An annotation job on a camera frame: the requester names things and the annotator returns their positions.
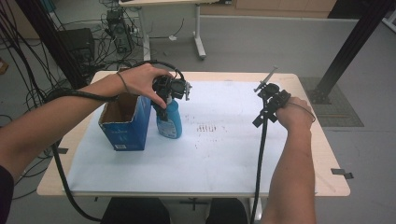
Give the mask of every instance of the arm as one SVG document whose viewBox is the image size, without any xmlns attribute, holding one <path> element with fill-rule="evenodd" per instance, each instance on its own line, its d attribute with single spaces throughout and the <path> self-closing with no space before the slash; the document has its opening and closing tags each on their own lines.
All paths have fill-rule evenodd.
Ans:
<svg viewBox="0 0 396 224">
<path fill-rule="evenodd" d="M 172 76 L 168 71 L 146 63 L 120 74 L 129 92 L 145 95 L 166 107 L 152 89 L 152 81 L 158 76 Z M 115 96 L 126 90 L 121 78 L 113 74 L 80 91 Z M 81 97 L 61 97 L 11 122 L 0 129 L 0 165 L 17 181 L 25 167 L 42 150 L 61 139 L 103 103 Z"/>
<path fill-rule="evenodd" d="M 298 98 L 290 98 L 289 102 L 311 110 L 306 101 Z M 274 171 L 262 224 L 316 223 L 310 132 L 313 118 L 291 104 L 278 109 L 276 115 L 288 130 L 288 138 Z"/>
</svg>

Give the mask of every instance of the cardboard box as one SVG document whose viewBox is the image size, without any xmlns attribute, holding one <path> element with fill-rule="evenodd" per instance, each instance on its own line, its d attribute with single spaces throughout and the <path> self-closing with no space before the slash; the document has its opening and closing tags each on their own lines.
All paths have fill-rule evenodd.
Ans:
<svg viewBox="0 0 396 224">
<path fill-rule="evenodd" d="M 106 103 L 99 126 L 117 151 L 144 150 L 151 111 L 150 99 L 123 93 Z"/>
</svg>

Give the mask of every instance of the white paper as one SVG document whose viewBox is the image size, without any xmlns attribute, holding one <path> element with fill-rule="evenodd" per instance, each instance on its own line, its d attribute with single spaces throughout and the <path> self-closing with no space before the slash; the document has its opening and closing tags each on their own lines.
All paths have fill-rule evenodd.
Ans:
<svg viewBox="0 0 396 224">
<path fill-rule="evenodd" d="M 159 135 L 151 110 L 146 148 L 115 151 L 92 117 L 68 175 L 74 192 L 123 192 L 179 195 L 251 195 L 255 189 L 262 126 L 252 121 L 262 110 L 253 89 L 259 83 L 192 82 L 190 100 L 178 100 L 183 133 Z M 269 184 L 287 132 L 268 122 L 262 162 L 261 193 Z"/>
</svg>

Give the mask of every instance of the table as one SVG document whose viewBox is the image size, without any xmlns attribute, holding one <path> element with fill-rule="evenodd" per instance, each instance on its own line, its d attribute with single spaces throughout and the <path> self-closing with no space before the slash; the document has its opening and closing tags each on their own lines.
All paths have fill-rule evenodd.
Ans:
<svg viewBox="0 0 396 224">
<path fill-rule="evenodd" d="M 143 59 L 145 61 L 150 60 L 150 48 L 149 48 L 149 36 L 146 33 L 146 24 L 144 22 L 145 15 L 143 12 L 143 7 L 147 6 L 163 6 L 163 5 L 174 5 L 174 4 L 195 4 L 195 31 L 192 33 L 195 40 L 195 45 L 198 49 L 198 54 L 201 59 L 206 57 L 204 45 L 201 40 L 201 23 L 200 23 L 200 14 L 202 3 L 214 3 L 219 0 L 134 0 L 129 2 L 121 2 L 119 4 L 121 7 L 134 7 L 137 10 L 139 21 L 140 21 L 140 29 L 143 36 Z"/>
<path fill-rule="evenodd" d="M 108 74 L 114 72 L 98 72 L 93 81 L 96 81 Z M 241 81 L 241 82 L 257 82 L 259 84 L 260 80 L 263 80 L 267 74 L 263 73 L 209 73 L 209 72 L 183 72 L 185 78 L 188 81 Z M 279 83 L 280 86 L 290 92 L 294 96 L 298 96 L 302 99 L 307 100 L 304 93 L 304 89 L 294 74 L 274 74 L 270 79 L 270 82 Z M 61 160 L 64 165 L 64 171 L 66 174 L 69 173 L 71 168 L 72 160 L 75 156 L 78 144 L 81 141 L 84 133 L 87 130 L 92 114 L 85 118 L 75 129 L 69 132 L 62 140 L 60 147 L 68 148 L 66 154 L 61 155 Z M 333 175 L 331 169 L 339 168 L 338 162 L 332 153 L 332 149 L 326 136 L 321 129 L 319 123 L 316 121 L 312 125 L 312 153 L 316 172 L 316 192 L 317 196 L 347 196 L 350 193 L 349 186 L 342 175 Z M 49 165 L 48 170 L 44 174 L 38 188 L 37 193 L 40 195 L 64 195 L 63 186 L 59 174 L 56 169 L 55 162 L 52 161 Z M 188 192 L 180 194 L 170 194 L 170 193 L 142 193 L 142 192 L 74 192 L 75 196 L 183 196 L 183 197 L 252 197 L 253 191 L 250 194 L 246 193 L 233 193 L 218 194 L 218 192 L 213 193 L 200 193 L 196 192 L 189 194 Z"/>
</svg>

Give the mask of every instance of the floor mat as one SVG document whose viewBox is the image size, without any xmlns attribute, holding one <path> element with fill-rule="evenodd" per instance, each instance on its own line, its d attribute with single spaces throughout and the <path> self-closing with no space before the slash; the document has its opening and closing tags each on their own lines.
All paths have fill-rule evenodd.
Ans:
<svg viewBox="0 0 396 224">
<path fill-rule="evenodd" d="M 320 80 L 321 77 L 300 77 L 305 92 L 314 90 Z M 361 119 L 337 85 L 332 88 L 329 99 L 329 105 L 312 104 L 322 127 L 364 127 Z"/>
</svg>

